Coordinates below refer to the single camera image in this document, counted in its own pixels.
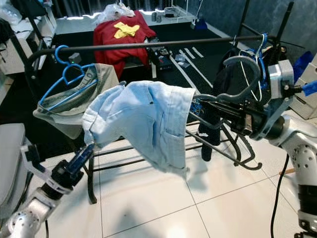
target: blue object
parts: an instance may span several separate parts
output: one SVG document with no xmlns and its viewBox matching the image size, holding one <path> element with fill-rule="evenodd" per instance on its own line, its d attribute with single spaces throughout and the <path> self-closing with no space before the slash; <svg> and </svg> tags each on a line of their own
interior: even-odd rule
<svg viewBox="0 0 317 238">
<path fill-rule="evenodd" d="M 296 83 L 299 77 L 302 76 L 308 64 L 313 61 L 313 58 L 313 54 L 310 51 L 307 51 L 302 56 L 300 56 L 298 60 L 296 60 L 293 65 L 294 83 Z"/>
<path fill-rule="evenodd" d="M 90 159 L 94 154 L 94 144 L 89 144 L 85 149 L 81 150 L 79 153 L 76 153 L 74 158 L 67 165 L 67 170 L 70 174 L 76 175 L 80 169 L 85 165 L 85 163 Z"/>
<path fill-rule="evenodd" d="M 304 85 L 302 89 L 306 97 L 317 92 L 317 80 Z"/>
<path fill-rule="evenodd" d="M 190 105 L 190 111 L 193 112 L 194 114 L 201 116 L 204 114 L 204 109 L 203 106 L 197 102 L 197 101 L 193 101 L 192 104 Z"/>
<path fill-rule="evenodd" d="M 205 20 L 199 19 L 195 24 L 195 30 L 204 30 L 208 29 Z"/>
<path fill-rule="evenodd" d="M 69 62 L 67 62 L 67 61 L 62 61 L 62 60 L 58 57 L 58 51 L 59 51 L 60 49 L 62 49 L 62 48 L 68 48 L 68 46 L 66 46 L 66 45 L 61 45 L 61 46 L 57 47 L 57 49 L 55 50 L 55 58 L 56 58 L 56 61 L 57 61 L 57 62 L 59 62 L 59 63 L 61 63 L 61 64 L 65 64 L 65 65 L 67 65 L 67 66 L 66 66 L 65 69 L 63 70 L 62 77 L 61 77 L 58 81 L 56 81 L 56 82 L 48 89 L 48 91 L 44 94 L 44 96 L 41 98 L 41 100 L 40 100 L 40 102 L 39 102 L 40 105 L 43 105 L 44 99 L 51 93 L 51 91 L 52 91 L 60 82 L 64 81 L 65 84 L 68 86 L 68 85 L 70 85 L 70 84 L 72 84 L 72 83 L 78 81 L 79 79 L 81 79 L 81 78 L 83 78 L 83 77 L 85 76 L 84 69 L 86 69 L 86 68 L 88 68 L 88 67 L 91 67 L 91 66 L 94 66 L 93 63 L 92 63 L 92 64 L 87 64 L 87 65 L 85 65 L 85 66 L 80 66 L 79 64 L 76 64 L 76 63 L 69 63 Z M 76 67 L 76 68 L 78 68 L 78 69 L 81 71 L 81 74 L 80 74 L 79 76 L 77 76 L 76 78 L 74 78 L 74 79 L 67 80 L 67 78 L 66 78 L 66 72 L 67 72 L 67 70 L 68 70 L 69 68 L 71 68 L 71 67 Z M 82 93 L 83 91 L 85 91 L 85 90 L 86 90 L 87 88 L 89 88 L 90 86 L 96 84 L 97 81 L 98 81 L 98 80 L 96 79 L 95 81 L 93 81 L 93 82 L 91 82 L 90 84 L 88 84 L 87 86 L 83 87 L 82 89 L 80 89 L 80 90 L 77 91 L 76 93 L 70 95 L 69 97 L 65 98 L 64 100 L 60 101 L 59 103 L 55 104 L 54 106 L 48 108 L 48 110 L 50 111 L 50 110 L 54 109 L 55 107 L 57 107 L 57 106 L 59 106 L 59 105 L 65 103 L 65 102 L 68 101 L 69 99 L 72 99 L 73 97 L 75 97 L 75 96 L 77 96 L 78 94 L 80 94 L 80 93 Z"/>
</svg>

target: white tile floor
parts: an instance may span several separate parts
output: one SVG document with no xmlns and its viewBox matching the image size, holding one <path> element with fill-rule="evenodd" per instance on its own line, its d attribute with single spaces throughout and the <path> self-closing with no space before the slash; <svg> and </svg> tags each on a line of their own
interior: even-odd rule
<svg viewBox="0 0 317 238">
<path fill-rule="evenodd" d="M 197 126 L 189 129 L 195 131 Z M 189 137 L 186 147 L 197 145 Z M 68 238 L 242 238 L 269 237 L 278 172 L 285 154 L 264 142 L 252 142 L 257 162 L 263 169 L 247 171 L 212 153 L 209 163 L 201 159 L 200 149 L 186 152 L 190 168 L 187 181 L 155 170 L 148 162 L 96 172 L 94 175 L 97 204 L 89 203 L 87 176 L 74 192 L 62 199 L 49 218 L 50 237 Z M 110 144 L 102 151 L 128 146 L 127 141 Z M 227 145 L 219 146 L 233 153 Z M 48 159 L 52 168 L 72 153 Z M 242 147 L 242 157 L 248 152 Z M 140 159 L 135 150 L 97 156 L 95 166 Z M 283 180 L 275 237 L 288 238 L 299 231 L 298 200 L 294 175 Z M 41 185 L 34 177 L 30 190 Z M 45 236 L 44 226 L 37 237 Z"/>
</svg>

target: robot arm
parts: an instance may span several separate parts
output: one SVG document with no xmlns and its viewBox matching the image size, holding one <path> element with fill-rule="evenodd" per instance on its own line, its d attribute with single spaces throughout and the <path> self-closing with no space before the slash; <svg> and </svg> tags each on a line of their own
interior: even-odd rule
<svg viewBox="0 0 317 238">
<path fill-rule="evenodd" d="M 299 225 L 306 232 L 296 238 L 317 237 L 317 127 L 283 116 L 282 133 L 270 144 L 282 147 L 293 163 L 298 182 Z"/>
<path fill-rule="evenodd" d="M 22 157 L 28 170 L 45 181 L 38 187 L 22 208 L 14 213 L 0 231 L 0 238 L 34 238 L 41 224 L 60 203 L 64 194 L 69 194 L 80 181 L 80 169 L 94 155 L 94 145 L 90 144 L 78 151 L 74 158 L 63 160 L 52 171 L 40 165 L 41 159 L 34 145 L 21 148 Z"/>
</svg>

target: tile grout line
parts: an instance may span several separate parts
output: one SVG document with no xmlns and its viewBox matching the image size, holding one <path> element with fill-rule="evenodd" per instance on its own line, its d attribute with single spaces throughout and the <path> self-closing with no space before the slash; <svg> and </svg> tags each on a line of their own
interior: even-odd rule
<svg viewBox="0 0 317 238">
<path fill-rule="evenodd" d="M 268 179 L 271 181 L 271 183 L 274 185 L 274 187 L 276 187 L 277 188 L 277 186 L 274 184 L 274 182 L 272 181 L 272 177 L 274 177 L 274 176 L 271 176 L 271 177 L 269 177 Z M 297 214 L 297 211 L 293 208 L 293 206 L 289 203 L 289 201 L 286 199 L 286 197 L 284 196 L 284 194 L 281 192 L 281 190 L 279 191 L 279 194 L 280 195 L 282 195 L 282 197 L 285 199 L 285 201 L 288 203 L 288 205 L 290 205 L 290 207 L 292 208 L 292 210 Z"/>
<path fill-rule="evenodd" d="M 220 197 L 220 196 L 226 195 L 226 194 L 228 194 L 228 193 L 231 193 L 231 192 L 234 192 L 234 191 L 240 190 L 240 189 L 245 188 L 245 187 L 249 187 L 249 186 L 254 185 L 254 184 L 258 183 L 258 182 L 262 182 L 262 181 L 264 181 L 264 180 L 266 180 L 266 179 L 269 179 L 269 178 L 264 178 L 264 179 L 261 179 L 261 180 L 259 180 L 259 181 L 253 182 L 253 183 L 248 184 L 248 185 L 245 185 L 245 186 L 243 186 L 243 187 L 240 187 L 240 188 L 237 188 L 237 189 L 231 190 L 231 191 L 229 191 L 229 192 L 225 192 L 225 193 L 220 194 L 220 195 L 217 195 L 217 196 L 215 196 L 215 197 L 208 198 L 208 199 L 206 199 L 206 200 L 204 200 L 204 201 L 201 201 L 201 202 L 198 202 L 198 203 L 196 203 L 196 204 L 198 205 L 198 204 L 201 204 L 201 203 L 203 203 L 203 202 L 207 202 L 207 201 L 212 200 L 212 199 L 214 199 L 214 198 L 217 198 L 217 197 Z"/>
<path fill-rule="evenodd" d="M 199 216 L 200 216 L 200 219 L 201 219 L 202 222 L 203 222 L 203 225 L 204 225 L 204 227 L 205 227 L 205 230 L 206 230 L 206 232 L 207 232 L 207 235 L 208 235 L 209 238 L 211 238 L 210 235 L 209 235 L 209 232 L 208 232 L 208 230 L 207 230 L 207 227 L 206 227 L 206 225 L 205 225 L 205 222 L 204 222 L 204 220 L 203 220 L 203 218 L 202 218 L 202 215 L 200 214 L 200 211 L 199 211 L 199 209 L 198 209 L 198 207 L 197 207 L 197 203 L 196 203 L 196 201 L 195 201 L 195 199 L 194 199 L 194 196 L 192 195 L 192 192 L 191 192 L 191 190 L 190 190 L 189 185 L 188 185 L 187 182 L 186 182 L 186 185 L 187 185 L 188 190 L 189 190 L 189 192 L 190 192 L 190 195 L 192 196 L 192 199 L 193 199 L 193 201 L 194 201 L 194 203 L 195 203 L 195 207 L 196 207 L 196 209 L 197 209 L 197 211 L 198 211 L 198 214 L 199 214 Z"/>
<path fill-rule="evenodd" d="M 100 168 L 99 152 L 98 152 L 98 168 Z M 102 203 L 101 203 L 101 178 L 100 178 L 100 171 L 98 171 L 98 176 L 99 176 L 99 198 L 100 198 L 101 234 L 102 234 L 102 237 L 104 237 L 103 208 L 102 208 Z"/>
<path fill-rule="evenodd" d="M 264 174 L 268 177 L 268 179 L 271 181 L 271 183 L 274 185 L 274 187 L 277 188 L 277 186 L 276 186 L 276 185 L 274 184 L 274 182 L 272 181 L 272 178 L 275 177 L 275 176 L 277 176 L 278 174 L 268 176 L 268 175 L 266 174 L 266 172 L 265 172 L 263 169 L 262 169 L 262 171 L 263 171 Z M 279 191 L 279 193 L 280 193 L 280 195 L 282 195 L 282 197 L 284 197 L 284 199 L 285 199 L 285 201 L 288 203 L 288 205 L 290 205 L 291 208 L 293 209 L 293 211 L 297 214 L 297 211 L 293 208 L 293 206 L 290 204 L 290 202 L 286 199 L 286 197 L 285 197 L 284 194 L 281 192 L 281 190 Z"/>
<path fill-rule="evenodd" d="M 127 231 L 127 230 L 130 230 L 130 229 L 133 229 L 133 228 L 136 228 L 136 227 L 142 226 L 142 225 L 144 225 L 144 224 L 147 224 L 147 223 L 150 223 L 150 222 L 155 221 L 155 220 L 157 220 L 157 219 L 160 219 L 160 218 L 163 218 L 163 217 L 166 217 L 166 216 L 172 215 L 172 214 L 174 214 L 174 213 L 176 213 L 176 212 L 180 212 L 180 211 L 182 211 L 182 210 L 185 210 L 185 209 L 190 208 L 190 207 L 193 207 L 193 206 L 195 206 L 195 205 L 193 204 L 193 205 L 190 205 L 190 206 L 184 207 L 184 208 L 182 208 L 182 209 L 179 209 L 179 210 L 177 210 L 177 211 L 170 212 L 170 213 L 165 214 L 165 215 L 163 215 L 163 216 L 160 216 L 160 217 L 154 218 L 154 219 L 149 220 L 149 221 L 147 221 L 147 222 L 143 222 L 143 223 L 141 223 L 141 224 L 138 224 L 138 225 L 136 225 L 136 226 L 133 226 L 133 227 L 127 228 L 127 229 L 125 229 L 125 230 L 122 230 L 122 231 L 119 231 L 119 232 L 116 232 L 116 233 L 113 233 L 113 234 L 111 234 L 111 235 L 109 235 L 109 236 L 106 236 L 106 237 L 103 237 L 103 238 L 108 238 L 108 237 L 111 237 L 111 236 L 117 235 L 117 234 L 119 234 L 119 233 L 121 233 L 121 232 L 125 232 L 125 231 Z"/>
</svg>

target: gray cloth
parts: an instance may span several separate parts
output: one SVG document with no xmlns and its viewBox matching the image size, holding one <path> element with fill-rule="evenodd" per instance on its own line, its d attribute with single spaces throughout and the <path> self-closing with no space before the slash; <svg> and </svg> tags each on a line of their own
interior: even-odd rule
<svg viewBox="0 0 317 238">
<path fill-rule="evenodd" d="M 30 144 L 23 124 L 0 125 L 0 221 L 14 211 L 24 190 L 27 170 L 20 148 Z"/>
<path fill-rule="evenodd" d="M 95 85 L 51 111 L 47 110 L 47 108 L 52 107 L 93 82 L 96 78 L 98 82 Z M 118 83 L 119 81 L 112 65 L 96 63 L 94 67 L 88 68 L 78 86 L 45 98 L 43 105 L 38 104 L 36 110 L 33 111 L 33 116 L 47 121 L 71 139 L 76 139 L 82 130 L 82 116 L 85 110 L 100 93 L 118 85 Z"/>
</svg>

